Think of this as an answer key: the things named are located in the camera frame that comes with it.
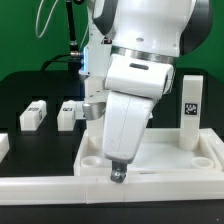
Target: white box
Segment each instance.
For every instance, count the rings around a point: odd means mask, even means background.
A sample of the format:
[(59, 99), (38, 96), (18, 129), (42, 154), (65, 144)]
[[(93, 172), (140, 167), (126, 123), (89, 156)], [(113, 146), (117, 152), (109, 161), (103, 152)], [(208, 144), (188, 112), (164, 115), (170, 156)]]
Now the white box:
[(73, 131), (76, 121), (76, 102), (73, 100), (64, 102), (58, 114), (58, 131)]
[(46, 102), (43, 100), (32, 102), (20, 116), (22, 131), (36, 131), (47, 115)]

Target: white platform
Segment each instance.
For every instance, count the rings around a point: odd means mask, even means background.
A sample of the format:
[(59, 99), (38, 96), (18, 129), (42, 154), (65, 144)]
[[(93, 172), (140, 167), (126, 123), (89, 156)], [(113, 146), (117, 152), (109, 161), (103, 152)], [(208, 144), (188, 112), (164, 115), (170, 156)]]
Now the white platform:
[[(162, 144), (158, 142), (161, 132), (164, 133), (160, 138)], [(110, 181), (111, 168), (107, 160), (96, 167), (81, 166), (86, 156), (102, 156), (96, 148), (101, 140), (88, 139), (85, 135), (74, 164), (75, 174), (80, 176), (1, 178), (0, 204), (224, 199), (224, 143), (211, 129), (205, 129), (200, 130), (198, 150), (181, 151), (176, 144), (178, 133), (179, 129), (146, 130), (139, 155), (128, 167), (122, 184)], [(143, 164), (138, 162), (141, 156), (144, 158)], [(198, 156), (212, 160), (214, 167), (192, 168), (190, 161)]]

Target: small white block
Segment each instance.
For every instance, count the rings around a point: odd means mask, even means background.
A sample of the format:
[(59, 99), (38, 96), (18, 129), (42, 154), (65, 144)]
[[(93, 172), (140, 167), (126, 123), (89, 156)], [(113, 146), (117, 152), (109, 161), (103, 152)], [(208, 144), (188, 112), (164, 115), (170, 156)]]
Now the small white block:
[(58, 114), (58, 131), (73, 131), (76, 121), (76, 102), (73, 100), (64, 102)]
[(7, 134), (0, 134), (0, 162), (9, 151), (9, 139)]
[(36, 131), (47, 115), (46, 102), (43, 100), (32, 102), (20, 116), (22, 131)]

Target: black label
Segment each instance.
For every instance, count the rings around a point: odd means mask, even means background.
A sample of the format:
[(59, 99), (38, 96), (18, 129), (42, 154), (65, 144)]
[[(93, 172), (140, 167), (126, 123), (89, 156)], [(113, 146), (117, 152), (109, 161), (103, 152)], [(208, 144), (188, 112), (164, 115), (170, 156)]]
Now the black label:
[(31, 107), (28, 109), (28, 111), (31, 111), (31, 112), (38, 111), (38, 110), (39, 110), (39, 108), (37, 108), (37, 107)]
[(198, 115), (198, 104), (196, 103), (185, 103), (185, 115), (197, 116)]
[(104, 37), (103, 41), (101, 44), (112, 44), (112, 40), (108, 37)]
[(72, 111), (72, 108), (63, 108), (63, 111)]

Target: black cable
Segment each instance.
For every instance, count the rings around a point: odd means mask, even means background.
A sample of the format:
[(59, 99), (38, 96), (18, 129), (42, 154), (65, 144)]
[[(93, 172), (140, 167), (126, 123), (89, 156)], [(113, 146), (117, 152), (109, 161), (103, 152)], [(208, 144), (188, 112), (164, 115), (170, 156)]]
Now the black cable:
[(73, 8), (72, 8), (71, 0), (66, 0), (66, 8), (67, 8), (68, 27), (69, 27), (69, 35), (70, 35), (70, 51), (77, 51), (78, 44), (76, 42), (74, 16), (73, 16)]
[(68, 57), (68, 56), (70, 56), (70, 54), (59, 54), (59, 55), (56, 55), (55, 57), (53, 57), (52, 59), (50, 59), (50, 60), (48, 60), (48, 61), (45, 61), (44, 63), (43, 63), (43, 65), (41, 66), (41, 69), (40, 69), (40, 71), (45, 71), (46, 70), (46, 68), (51, 64), (51, 63), (53, 63), (53, 62), (61, 62), (61, 61), (57, 61), (58, 59), (60, 59), (60, 58), (63, 58), (63, 57)]

